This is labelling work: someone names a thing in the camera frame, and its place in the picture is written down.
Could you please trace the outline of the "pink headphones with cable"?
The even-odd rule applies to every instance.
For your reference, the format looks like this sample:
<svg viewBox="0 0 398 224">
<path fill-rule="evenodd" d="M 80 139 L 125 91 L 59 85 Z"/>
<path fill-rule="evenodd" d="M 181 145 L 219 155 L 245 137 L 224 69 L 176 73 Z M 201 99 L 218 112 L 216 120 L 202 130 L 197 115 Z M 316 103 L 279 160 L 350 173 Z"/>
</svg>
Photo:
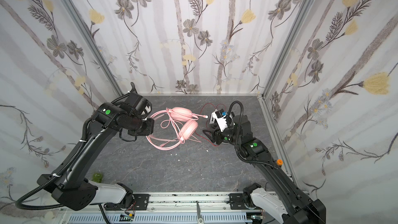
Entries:
<svg viewBox="0 0 398 224">
<path fill-rule="evenodd" d="M 208 119 L 207 115 L 195 114 L 191 110 L 183 107 L 166 108 L 158 111 L 150 116 L 153 120 L 157 120 L 166 116 L 167 119 L 161 122 L 161 128 L 166 129 L 172 127 L 176 134 L 174 139 L 160 139 L 153 134 L 146 136 L 147 141 L 156 149 L 162 151 L 172 150 L 187 141 L 201 143 L 194 137 L 199 124 L 199 118 Z"/>
</svg>

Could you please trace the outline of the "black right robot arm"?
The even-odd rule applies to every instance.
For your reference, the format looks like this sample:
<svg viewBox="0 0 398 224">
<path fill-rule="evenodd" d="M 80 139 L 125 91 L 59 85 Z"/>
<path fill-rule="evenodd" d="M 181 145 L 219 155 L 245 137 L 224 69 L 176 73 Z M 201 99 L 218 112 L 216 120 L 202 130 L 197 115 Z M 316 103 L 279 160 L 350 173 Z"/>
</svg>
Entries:
<svg viewBox="0 0 398 224">
<path fill-rule="evenodd" d="M 239 106 L 238 115 L 231 108 L 227 111 L 216 109 L 210 115 L 209 129 L 203 133 L 214 144 L 233 145 L 238 159 L 257 168 L 275 190 L 276 196 L 272 196 L 263 187 L 253 184 L 243 193 L 245 205 L 264 210 L 280 224 L 326 223 L 325 205 L 320 200 L 312 200 L 292 181 L 265 144 L 254 137 L 243 104 L 234 101 L 230 106 L 234 105 Z"/>
</svg>

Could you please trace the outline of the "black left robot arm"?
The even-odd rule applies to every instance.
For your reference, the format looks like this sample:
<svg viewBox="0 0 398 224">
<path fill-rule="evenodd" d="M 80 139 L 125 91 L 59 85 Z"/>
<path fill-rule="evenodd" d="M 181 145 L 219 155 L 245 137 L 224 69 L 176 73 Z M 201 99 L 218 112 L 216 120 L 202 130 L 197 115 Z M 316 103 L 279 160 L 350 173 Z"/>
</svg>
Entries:
<svg viewBox="0 0 398 224">
<path fill-rule="evenodd" d="M 113 204 L 129 209 L 136 202 L 133 191 L 122 183 L 103 184 L 86 178 L 96 158 L 116 135 L 124 130 L 134 142 L 139 136 L 153 134 L 154 120 L 149 118 L 152 103 L 131 90 L 103 103 L 83 124 L 82 136 L 67 158 L 50 174 L 41 175 L 38 187 L 15 202 L 19 209 L 39 211 L 68 207 L 79 211 L 88 205 Z"/>
</svg>

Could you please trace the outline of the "brown tape roll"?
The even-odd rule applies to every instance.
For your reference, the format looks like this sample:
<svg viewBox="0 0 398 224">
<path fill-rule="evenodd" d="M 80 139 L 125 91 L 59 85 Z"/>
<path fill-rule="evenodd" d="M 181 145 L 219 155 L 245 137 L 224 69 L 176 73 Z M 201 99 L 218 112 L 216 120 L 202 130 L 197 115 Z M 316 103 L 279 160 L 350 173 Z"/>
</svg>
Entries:
<svg viewBox="0 0 398 224">
<path fill-rule="evenodd" d="M 277 165 L 278 165 L 279 167 L 281 167 L 281 166 L 284 164 L 284 162 L 283 162 L 281 159 L 278 159 L 278 160 L 276 161 L 276 163 L 277 163 Z"/>
</svg>

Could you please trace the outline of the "green small object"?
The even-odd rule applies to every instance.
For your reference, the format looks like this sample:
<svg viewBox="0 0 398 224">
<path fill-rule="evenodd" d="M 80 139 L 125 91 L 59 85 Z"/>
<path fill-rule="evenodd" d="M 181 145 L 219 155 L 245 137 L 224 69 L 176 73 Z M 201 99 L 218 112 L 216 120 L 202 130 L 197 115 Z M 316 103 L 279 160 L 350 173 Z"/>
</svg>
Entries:
<svg viewBox="0 0 398 224">
<path fill-rule="evenodd" d="M 93 173 L 93 175 L 92 175 L 92 179 L 91 179 L 93 182 L 96 182 L 96 183 L 101 183 L 102 182 L 102 180 L 103 180 L 103 173 L 101 173 L 101 172 L 94 172 Z"/>
</svg>

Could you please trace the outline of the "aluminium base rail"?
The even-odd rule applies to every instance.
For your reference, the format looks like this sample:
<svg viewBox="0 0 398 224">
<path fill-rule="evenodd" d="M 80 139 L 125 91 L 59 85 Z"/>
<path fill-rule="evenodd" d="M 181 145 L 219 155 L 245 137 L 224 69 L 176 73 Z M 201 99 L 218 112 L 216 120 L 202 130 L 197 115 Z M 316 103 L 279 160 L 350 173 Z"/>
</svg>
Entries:
<svg viewBox="0 0 398 224">
<path fill-rule="evenodd" d="M 262 209 L 232 210 L 228 203 L 229 194 L 242 192 L 156 192 L 149 194 L 146 210 L 135 210 L 126 215 L 124 211 L 107 211 L 102 213 L 97 205 L 91 205 L 81 211 L 66 208 L 60 210 L 54 220 L 55 224 L 65 224 L 71 214 L 101 214 L 105 223 L 109 223 L 108 214 L 120 213 L 127 217 L 134 217 L 137 213 L 195 213 L 198 217 L 197 224 L 204 224 L 203 213 L 245 213 L 252 220 L 252 224 L 279 224 L 274 218 Z"/>
</svg>

